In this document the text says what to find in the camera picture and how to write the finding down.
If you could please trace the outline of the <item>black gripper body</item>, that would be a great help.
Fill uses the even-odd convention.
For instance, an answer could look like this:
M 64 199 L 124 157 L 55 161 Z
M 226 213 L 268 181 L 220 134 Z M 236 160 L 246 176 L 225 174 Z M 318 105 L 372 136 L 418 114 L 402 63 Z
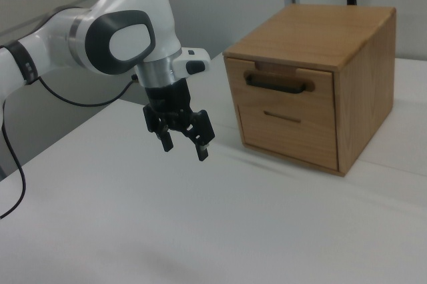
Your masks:
M 181 113 L 191 114 L 191 96 L 185 79 L 180 79 L 165 87 L 145 88 L 149 103 L 144 107 L 144 115 Z

